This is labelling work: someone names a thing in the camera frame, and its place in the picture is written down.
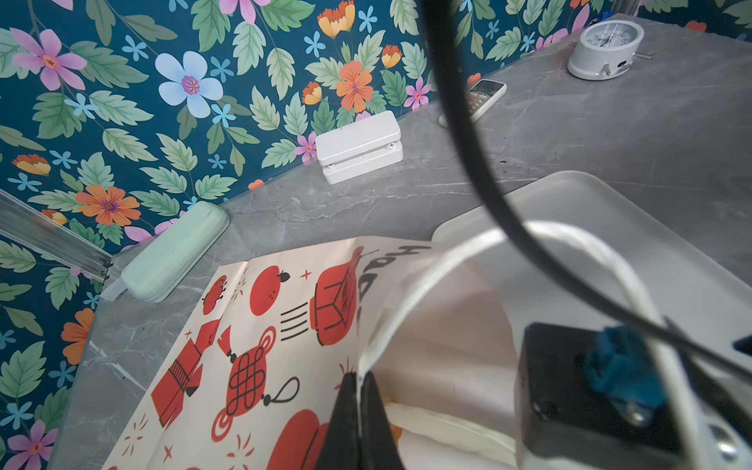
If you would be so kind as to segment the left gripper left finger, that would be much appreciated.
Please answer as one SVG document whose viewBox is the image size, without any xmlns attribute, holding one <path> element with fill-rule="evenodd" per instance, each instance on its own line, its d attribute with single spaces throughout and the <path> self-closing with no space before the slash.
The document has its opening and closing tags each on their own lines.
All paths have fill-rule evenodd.
<svg viewBox="0 0 752 470">
<path fill-rule="evenodd" d="M 356 374 L 342 380 L 316 470 L 358 469 L 358 402 Z"/>
</svg>

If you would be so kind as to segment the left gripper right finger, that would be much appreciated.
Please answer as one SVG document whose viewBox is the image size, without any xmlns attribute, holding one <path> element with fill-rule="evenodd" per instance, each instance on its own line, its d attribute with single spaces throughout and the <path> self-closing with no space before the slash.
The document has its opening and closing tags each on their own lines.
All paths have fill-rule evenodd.
<svg viewBox="0 0 752 470">
<path fill-rule="evenodd" d="M 403 470 L 403 462 L 371 372 L 360 388 L 360 469 Z"/>
</svg>

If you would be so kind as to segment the red white paper bag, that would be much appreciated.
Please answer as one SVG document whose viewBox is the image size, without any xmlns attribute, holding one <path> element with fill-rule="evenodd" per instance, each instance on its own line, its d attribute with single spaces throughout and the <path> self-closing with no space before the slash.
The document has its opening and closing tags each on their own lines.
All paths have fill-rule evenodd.
<svg viewBox="0 0 752 470">
<path fill-rule="evenodd" d="M 444 246 L 358 237 L 219 268 L 108 469 L 311 469 L 346 374 Z M 518 364 L 477 264 L 449 273 L 372 369 L 409 469 L 495 468 Z"/>
</svg>

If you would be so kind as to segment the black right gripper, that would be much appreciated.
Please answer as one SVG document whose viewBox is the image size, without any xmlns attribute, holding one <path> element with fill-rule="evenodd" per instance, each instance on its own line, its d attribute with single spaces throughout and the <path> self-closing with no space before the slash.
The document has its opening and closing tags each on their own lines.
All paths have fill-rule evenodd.
<svg viewBox="0 0 752 470">
<path fill-rule="evenodd" d="M 533 323 L 516 380 L 523 469 L 685 469 L 680 436 L 642 340 Z"/>
</svg>

